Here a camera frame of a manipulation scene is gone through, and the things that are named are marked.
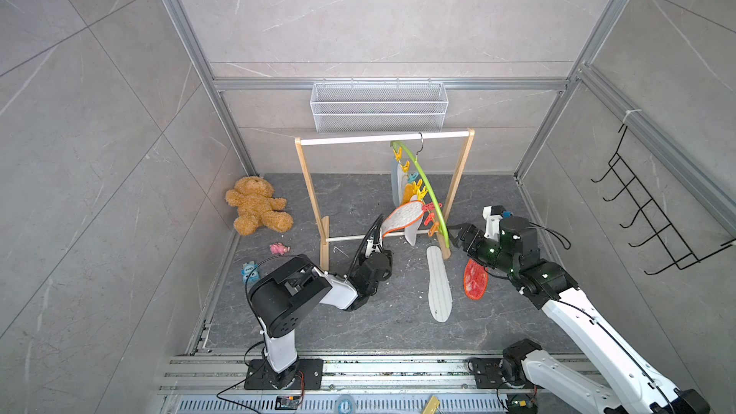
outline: white horizontal bar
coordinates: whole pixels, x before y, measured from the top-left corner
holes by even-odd
[[[435,140],[438,138],[465,138],[470,133],[465,131],[440,131],[438,133],[399,133],[381,134],[378,136],[350,136],[345,138],[316,138],[314,140],[302,140],[302,145],[321,144],[351,144],[351,143],[380,143],[382,141],[409,141],[409,140]]]
[[[364,116],[364,117],[376,117],[380,115],[390,115],[393,117],[398,117],[400,115],[409,115],[413,117],[418,117],[420,115],[445,115],[444,112],[347,112],[345,114],[313,114],[317,117],[355,117],[355,116]]]
[[[429,230],[426,228],[423,228],[422,230],[418,230],[418,234],[426,234]],[[384,237],[400,237],[404,235],[404,232],[389,232],[388,234],[383,235]],[[346,235],[345,237],[327,237],[327,243],[332,242],[344,242],[348,240],[363,240],[363,237],[365,235]]]
[[[447,104],[446,100],[434,101],[390,101],[390,100],[373,100],[373,101],[311,101],[312,104],[319,106],[331,106],[333,104]]]

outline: aluminum frame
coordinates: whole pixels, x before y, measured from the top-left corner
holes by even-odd
[[[700,202],[736,237],[736,198],[613,83],[592,66],[584,65],[580,77],[586,87],[649,149]]]
[[[521,199],[526,205],[526,208],[529,210],[531,219],[536,220],[541,225],[545,225],[547,221],[543,220],[542,216],[539,214],[539,211],[537,211],[537,207],[534,205],[534,201],[531,199],[529,192],[527,192],[524,183],[520,182],[517,179],[516,187],[519,189]],[[559,255],[559,251],[557,251],[557,246],[554,244],[554,240],[552,240],[552,236],[550,235],[550,233],[546,230],[541,230],[539,231],[539,235],[539,239],[542,241],[542,247],[545,249],[547,256],[550,258],[549,260],[556,264],[560,264],[562,267],[565,267],[565,263],[562,261],[562,257]]]
[[[450,78],[310,78],[310,77],[274,77],[274,78],[216,78],[214,86],[219,91],[251,90],[251,89],[304,89],[311,90],[317,83],[349,83],[360,82],[441,82],[446,89],[565,89],[567,79],[562,77],[450,77]]]
[[[225,128],[225,132],[230,138],[230,142],[233,143],[235,152],[238,154],[238,158],[240,159],[244,170],[251,176],[257,174],[255,167],[253,166],[253,161],[251,161],[248,151],[245,149],[245,143],[243,142],[243,138],[240,136],[240,132],[233,120],[233,116],[230,114],[230,110],[227,108],[222,96],[220,96],[220,93],[215,89],[212,71],[205,59],[205,53],[199,45],[197,36],[194,35],[194,29],[191,27],[191,23],[189,23],[189,19],[186,17],[181,0],[161,1],[171,17],[171,22],[174,24],[174,28],[177,30],[187,54],[189,54],[189,59],[194,66],[194,70],[197,71],[199,78],[202,80],[202,86],[207,91],[207,96],[214,105],[217,116],[220,118],[220,122],[222,122],[222,126]]]
[[[302,358],[325,361],[322,386],[310,393],[495,393],[495,389],[475,388],[475,377],[469,372],[471,357],[502,358],[501,354],[445,351],[430,353],[412,351],[403,354],[374,352],[300,352]],[[584,373],[595,382],[606,381],[584,354],[554,354],[566,366]],[[244,379],[250,370],[244,363],[243,352],[235,354],[198,354],[173,356],[163,368],[155,384],[159,395],[207,395],[216,393]],[[501,393],[529,393],[531,389],[501,387]],[[289,390],[244,391],[234,388],[230,393],[288,394]]]
[[[590,63],[595,58],[595,55],[598,54],[598,51],[601,50],[603,43],[611,33],[616,22],[618,22],[623,9],[628,3],[629,0],[609,0],[608,4],[606,4],[606,7],[603,9],[603,14],[598,18],[598,22],[595,23],[593,32],[590,34],[590,37],[588,37],[583,50],[580,52],[580,56],[578,56],[573,69],[570,71],[570,75],[567,77],[567,89],[565,92],[558,93],[557,98],[555,98],[555,101],[552,103],[550,110],[547,112],[542,124],[539,125],[537,133],[534,134],[534,138],[532,138],[529,147],[519,162],[519,165],[514,172],[514,176],[516,176],[517,179],[523,179],[529,171],[531,164],[537,158],[537,154],[539,154],[539,151],[542,149],[542,146],[552,132],[552,128],[554,128],[560,115],[562,115],[562,112],[565,110],[567,101],[579,85],[580,78],[578,73],[581,68],[585,64]]]

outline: gray floor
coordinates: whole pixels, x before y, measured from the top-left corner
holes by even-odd
[[[241,239],[216,305],[207,343],[211,348],[245,348],[259,338],[260,328],[246,304],[240,275],[244,262],[267,258],[269,245],[275,242],[319,261],[319,235],[304,179],[298,174],[274,174],[266,179],[276,188],[276,196],[288,199],[286,210],[294,216],[294,227],[283,235],[260,228]],[[330,216],[332,236],[363,234],[380,212],[388,215],[393,209],[388,175],[321,174],[314,175],[313,180],[322,214]],[[444,201],[450,176],[431,176],[430,180],[438,199]],[[518,215],[528,216],[511,176],[467,175],[460,183],[450,223],[469,221],[481,226],[481,209],[490,204],[503,204]],[[496,352],[530,337],[549,352],[578,351],[557,325],[507,281],[490,278],[481,300],[468,299],[462,285],[467,256],[456,249],[446,263],[453,294],[452,313],[445,323],[435,321],[427,299],[426,249],[436,243],[426,235],[419,235],[414,247],[402,237],[387,238],[385,245],[394,253],[391,279],[382,283],[378,293],[356,312],[318,306],[297,328],[298,348]],[[335,244],[330,253],[330,271],[345,272],[357,244]],[[263,266],[265,273],[271,268]]]

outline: wire mesh basket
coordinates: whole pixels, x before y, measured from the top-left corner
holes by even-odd
[[[318,133],[440,131],[447,91],[427,80],[320,82],[309,104]]]

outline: black wire rack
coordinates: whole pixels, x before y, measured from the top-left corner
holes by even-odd
[[[637,212],[636,212],[636,214],[634,214],[634,218],[631,219],[631,222],[628,225],[623,225],[623,224],[619,224],[619,225],[621,227],[623,227],[623,228],[629,228],[632,225],[634,225],[634,222],[636,221],[637,217],[639,217],[639,215],[643,215],[644,218],[646,219],[647,224],[649,225],[649,227],[651,228],[651,230],[654,232],[652,235],[650,235],[646,240],[642,241],[641,243],[637,243],[636,245],[632,245],[631,243],[629,243],[629,246],[631,246],[632,248],[638,248],[639,246],[644,245],[645,243],[649,242],[650,240],[653,240],[654,238],[657,238],[659,240],[659,242],[662,244],[662,247],[665,249],[665,251],[667,251],[667,255],[670,257],[670,261],[671,261],[670,264],[666,265],[665,267],[659,269],[656,272],[647,272],[647,271],[644,271],[644,273],[646,273],[647,275],[657,275],[658,273],[661,273],[661,272],[666,271],[668,268],[672,267],[673,265],[675,267],[677,267],[677,269],[679,269],[681,271],[684,271],[686,268],[692,267],[692,266],[694,266],[695,264],[697,264],[699,262],[703,262],[704,260],[706,260],[709,257],[713,256],[714,254],[720,253],[721,251],[723,251],[725,249],[731,248],[731,246],[733,246],[732,243],[734,241],[736,241],[736,238],[734,238],[733,240],[729,240],[729,241],[727,241],[725,243],[722,243],[721,244],[721,247],[718,250],[713,251],[713,253],[710,253],[710,254],[708,254],[706,256],[703,256],[703,257],[698,257],[693,252],[693,249],[690,247],[690,245],[688,245],[687,242],[685,241],[685,239],[682,238],[682,235],[680,235],[679,230],[677,230],[677,228],[675,227],[675,225],[672,224],[672,221],[667,216],[667,214],[662,210],[662,208],[659,206],[659,204],[654,199],[654,197],[651,196],[651,194],[649,193],[649,190],[646,188],[646,186],[644,185],[644,183],[641,182],[641,180],[639,180],[639,178],[637,177],[636,173],[634,173],[634,170],[631,170],[631,167],[629,166],[629,164],[626,163],[626,161],[623,159],[623,157],[621,157],[621,154],[619,153],[619,149],[621,149],[621,143],[623,142],[623,137],[626,135],[626,132],[628,130],[629,130],[629,127],[627,127],[625,125],[621,125],[621,128],[618,129],[618,132],[621,133],[621,139],[618,141],[618,146],[616,147],[616,152],[613,153],[613,156],[608,161],[608,170],[606,171],[605,174],[603,174],[603,177],[601,177],[600,179],[598,179],[598,180],[591,179],[591,181],[593,181],[595,183],[601,182],[602,180],[604,180],[606,178],[606,176],[609,175],[609,173],[613,172],[613,174],[616,176],[616,178],[619,180],[619,182],[621,182],[621,185],[623,187],[621,188],[621,190],[618,191],[618,193],[616,195],[614,195],[613,198],[605,198],[604,197],[603,200],[604,201],[613,201],[616,198],[618,198],[618,196],[620,196],[624,191],[626,191],[626,193],[629,194],[629,197],[631,197],[631,199],[634,201],[634,203],[637,206]],[[616,166],[617,164],[622,164],[622,166],[626,167],[626,170],[629,170],[629,173],[633,177],[630,180],[628,180],[628,181],[624,181],[623,179],[621,179],[621,175],[614,169],[614,166]],[[640,203],[639,200],[637,198],[635,198],[634,197],[634,194],[631,192],[629,186],[631,186],[633,183],[639,184],[639,186],[642,189],[644,189],[644,192],[646,193],[646,201],[644,201],[643,203]],[[655,207],[657,207],[657,211],[659,211],[659,213],[661,213],[662,216],[665,218],[666,224],[663,225],[659,229],[657,229],[657,228],[654,227],[654,225],[652,224],[649,216],[647,216],[646,212],[644,211],[644,208],[647,207],[647,206],[650,206],[650,205],[654,205]],[[687,249],[686,254],[684,256],[679,257],[678,259],[675,259],[675,256],[672,254],[672,252],[670,251],[670,249],[667,247],[667,244],[665,243],[664,240],[662,240],[662,237],[660,236],[663,231],[665,231],[667,228],[670,228],[670,227],[675,232],[675,234],[677,234],[677,237],[680,239],[680,241],[682,242],[682,244]],[[694,259],[694,260],[692,260],[692,262],[691,262],[691,260],[688,260],[686,262],[683,262],[683,261],[687,260],[687,258],[689,258],[691,256]]]

